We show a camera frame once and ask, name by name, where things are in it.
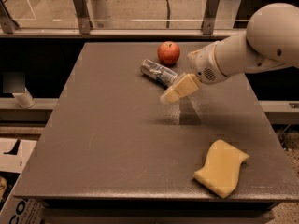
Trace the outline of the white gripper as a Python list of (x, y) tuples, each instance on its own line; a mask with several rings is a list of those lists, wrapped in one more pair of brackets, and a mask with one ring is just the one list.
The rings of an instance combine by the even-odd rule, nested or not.
[(174, 83), (160, 97), (160, 101), (164, 105), (172, 104), (198, 91), (201, 82), (211, 85), (228, 79), (220, 70), (216, 61), (216, 47), (218, 45), (219, 41), (216, 41), (187, 54), (197, 76), (195, 74), (186, 74), (185, 72), (179, 74), (175, 78)]

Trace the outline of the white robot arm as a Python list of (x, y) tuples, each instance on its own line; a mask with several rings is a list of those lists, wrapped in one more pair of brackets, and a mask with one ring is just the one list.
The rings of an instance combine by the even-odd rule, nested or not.
[(260, 8), (244, 32), (188, 54), (194, 72), (181, 74), (161, 96), (165, 105), (238, 74), (299, 67), (299, 7), (275, 3)]

